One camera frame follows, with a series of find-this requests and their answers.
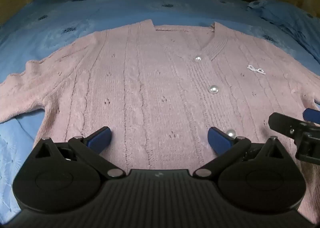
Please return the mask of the blue pillow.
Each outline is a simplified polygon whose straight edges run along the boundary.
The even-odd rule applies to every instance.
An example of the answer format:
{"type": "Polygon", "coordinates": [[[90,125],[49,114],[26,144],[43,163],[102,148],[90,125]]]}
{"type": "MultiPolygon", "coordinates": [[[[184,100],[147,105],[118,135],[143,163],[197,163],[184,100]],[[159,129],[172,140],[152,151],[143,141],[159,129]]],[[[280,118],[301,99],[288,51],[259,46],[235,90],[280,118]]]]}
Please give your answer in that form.
{"type": "Polygon", "coordinates": [[[276,25],[319,61],[319,18],[287,2],[257,0],[247,9],[276,25]]]}

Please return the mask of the blue dandelion bed sheet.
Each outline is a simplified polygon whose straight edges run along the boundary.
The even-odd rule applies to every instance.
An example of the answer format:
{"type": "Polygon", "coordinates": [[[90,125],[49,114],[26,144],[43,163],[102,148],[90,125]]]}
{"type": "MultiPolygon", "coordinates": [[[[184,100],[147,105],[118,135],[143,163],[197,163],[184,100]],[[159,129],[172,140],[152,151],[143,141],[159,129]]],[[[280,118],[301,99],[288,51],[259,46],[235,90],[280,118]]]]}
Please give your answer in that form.
{"type": "MultiPolygon", "coordinates": [[[[268,41],[319,77],[319,62],[289,35],[249,11],[247,5],[238,0],[35,0],[1,26],[1,83],[10,74],[25,71],[28,61],[42,60],[81,37],[145,20],[155,26],[212,28],[221,24],[268,41]]],[[[1,121],[1,223],[20,210],[12,182],[40,139],[37,133],[44,117],[44,109],[38,108],[1,121]]],[[[217,125],[207,128],[206,144],[212,126],[217,125]]],[[[269,134],[262,141],[235,132],[264,142],[272,135],[267,129],[269,134]]]]}

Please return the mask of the pink knitted cardigan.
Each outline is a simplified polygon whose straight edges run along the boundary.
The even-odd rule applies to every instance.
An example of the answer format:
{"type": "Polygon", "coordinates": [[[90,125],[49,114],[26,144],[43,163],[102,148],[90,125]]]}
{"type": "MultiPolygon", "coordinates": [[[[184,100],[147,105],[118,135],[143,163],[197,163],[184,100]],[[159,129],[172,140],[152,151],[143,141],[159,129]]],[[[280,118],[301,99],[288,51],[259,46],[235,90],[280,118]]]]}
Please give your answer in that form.
{"type": "Polygon", "coordinates": [[[38,138],[65,142],[109,126],[103,156],[124,170],[193,171],[213,156],[210,125],[262,141],[270,114],[301,117],[317,101],[319,77],[264,39],[145,20],[81,37],[8,75],[1,121],[43,108],[38,138]]]}

